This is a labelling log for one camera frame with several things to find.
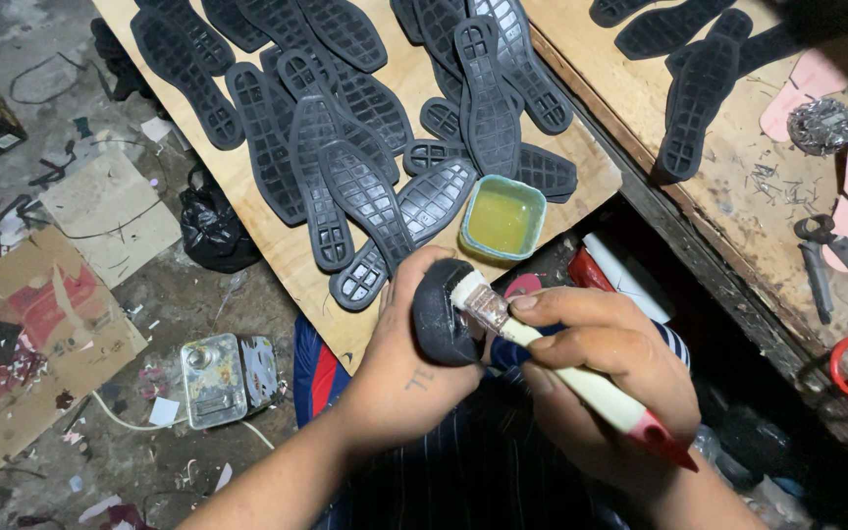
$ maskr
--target plywood board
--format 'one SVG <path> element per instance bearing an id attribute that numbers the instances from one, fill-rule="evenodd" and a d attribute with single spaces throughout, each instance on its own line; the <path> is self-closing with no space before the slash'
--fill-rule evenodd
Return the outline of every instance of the plywood board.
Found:
<path id="1" fill-rule="evenodd" d="M 200 0 L 192 0 L 191 3 L 204 18 Z M 354 372 L 377 321 L 377 302 L 361 313 L 349 313 L 336 305 L 336 301 L 329 296 L 329 276 L 313 262 L 305 225 L 288 228 L 258 193 L 247 146 L 242 145 L 229 152 L 215 149 L 206 139 L 198 119 L 182 94 L 146 67 L 129 26 L 137 12 L 133 0 L 94 0 L 94 4 L 133 57 L 172 119 L 196 148 L 218 184 L 224 188 L 228 200 L 251 232 L 271 269 L 346 369 Z M 393 90 L 404 104 L 415 137 L 432 138 L 418 123 L 424 102 L 430 97 L 441 95 L 427 53 L 423 48 L 407 42 L 386 0 L 357 0 L 354 4 L 369 16 L 388 52 L 388 64 L 376 72 L 375 77 Z M 238 61 L 250 61 L 259 66 L 259 52 L 246 54 L 236 47 L 234 50 Z M 223 79 L 215 81 L 227 94 Z M 577 223 L 616 193 L 621 183 L 620 172 L 578 118 L 575 118 L 566 132 L 557 137 L 543 135 L 525 115 L 521 125 L 524 141 L 544 147 L 578 165 L 578 190 L 566 204 L 549 205 L 548 218 L 539 240 L 541 245 Z M 408 177 L 403 175 L 398 187 L 407 183 L 407 180 Z M 457 247 L 457 234 L 462 220 L 463 212 L 437 236 L 433 244 Z M 351 232 L 356 248 L 359 248 L 366 236 L 355 225 L 351 227 Z M 461 256 L 471 259 L 462 253 Z M 471 260 L 489 279 L 500 276 L 507 269 L 506 266 Z"/>
<path id="2" fill-rule="evenodd" d="M 569 86 L 574 75 L 579 96 L 609 111 L 613 120 L 600 117 L 607 129 L 649 168 L 665 133 L 666 94 L 672 81 L 663 65 L 665 57 L 628 60 L 613 40 L 629 21 L 615 28 L 599 27 L 588 14 L 588 4 L 569 0 L 523 0 L 523 4 L 545 37 L 545 45 L 536 49 L 548 55 L 549 62 L 552 56 L 559 58 L 555 70 Z M 647 9 L 674 5 L 662 2 Z M 777 23 L 758 0 L 738 0 L 734 6 L 751 16 L 754 34 Z M 707 32 L 708 27 L 696 38 Z M 835 160 L 807 157 L 790 142 L 774 143 L 761 135 L 758 125 L 797 56 L 738 81 L 707 131 L 698 175 L 670 191 L 685 210 L 695 209 L 698 218 L 711 226 L 720 239 L 716 246 L 728 247 L 723 255 L 811 353 L 822 355 L 848 335 L 848 274 L 829 272 L 836 311 L 830 326 L 821 325 L 792 230 L 796 220 L 809 214 L 793 201 L 795 196 L 807 198 L 811 211 L 830 212 L 837 193 Z M 835 97 L 848 104 L 848 90 Z M 757 164 L 776 171 L 770 177 L 756 176 L 762 175 L 756 174 Z"/>
<path id="3" fill-rule="evenodd" d="M 108 289 L 182 237 L 153 186 L 117 148 L 41 193 L 41 202 Z"/>

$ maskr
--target yellow glue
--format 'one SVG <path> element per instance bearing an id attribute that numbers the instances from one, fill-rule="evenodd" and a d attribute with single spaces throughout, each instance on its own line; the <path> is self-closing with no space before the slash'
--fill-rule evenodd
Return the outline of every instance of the yellow glue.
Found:
<path id="1" fill-rule="evenodd" d="M 483 188 L 470 213 L 469 233 L 489 248 L 518 254 L 529 232 L 530 211 L 523 201 Z"/>

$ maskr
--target brush bristles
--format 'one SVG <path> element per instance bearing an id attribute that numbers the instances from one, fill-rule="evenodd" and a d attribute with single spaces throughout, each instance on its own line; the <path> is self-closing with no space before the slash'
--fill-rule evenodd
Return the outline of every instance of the brush bristles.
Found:
<path id="1" fill-rule="evenodd" d="M 454 307 L 465 311 L 466 299 L 473 294 L 473 290 L 481 285 L 488 284 L 489 282 L 486 281 L 486 278 L 483 277 L 481 272 L 472 271 L 466 274 L 464 279 L 460 280 L 460 283 L 457 284 L 457 287 L 453 288 L 453 291 L 450 292 L 450 302 Z"/>

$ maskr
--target forearm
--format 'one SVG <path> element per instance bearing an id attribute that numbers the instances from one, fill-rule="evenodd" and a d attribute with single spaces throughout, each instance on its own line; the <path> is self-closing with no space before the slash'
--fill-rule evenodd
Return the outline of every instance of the forearm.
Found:
<path id="1" fill-rule="evenodd" d="M 232 481 L 179 528 L 306 528 L 368 455 L 327 410 Z"/>
<path id="2" fill-rule="evenodd" d="M 760 519 L 729 489 L 698 451 L 689 451 L 699 473 L 676 469 L 657 494 L 642 498 L 650 520 L 660 530 L 766 529 Z"/>

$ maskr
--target green container rim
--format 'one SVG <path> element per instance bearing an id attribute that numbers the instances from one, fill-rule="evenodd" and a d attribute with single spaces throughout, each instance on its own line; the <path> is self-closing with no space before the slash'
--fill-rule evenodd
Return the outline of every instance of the green container rim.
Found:
<path id="1" fill-rule="evenodd" d="M 502 252 L 478 242 L 476 239 L 473 238 L 473 236 L 470 235 L 470 214 L 473 212 L 473 204 L 477 200 L 479 189 L 485 182 L 500 182 L 501 184 L 504 184 L 506 186 L 520 187 L 537 201 L 536 205 L 530 206 L 536 207 L 534 210 L 540 211 L 541 214 L 538 215 L 539 222 L 536 223 L 535 229 L 526 235 L 526 242 L 531 241 L 531 246 L 528 251 L 522 254 Z M 548 202 L 546 201 L 545 196 L 535 187 L 529 186 L 528 184 L 523 184 L 517 180 L 512 180 L 511 178 L 506 178 L 505 176 L 486 175 L 477 181 L 476 186 L 473 188 L 473 192 L 470 194 L 469 204 L 466 206 L 466 214 L 464 215 L 464 223 L 460 228 L 460 235 L 463 237 L 463 241 L 466 246 L 472 248 L 477 252 L 485 254 L 490 258 L 512 259 L 515 261 L 521 261 L 535 254 L 535 247 L 536 245 L 538 245 L 539 236 L 542 235 L 542 226 L 545 225 L 545 218 L 547 213 Z"/>

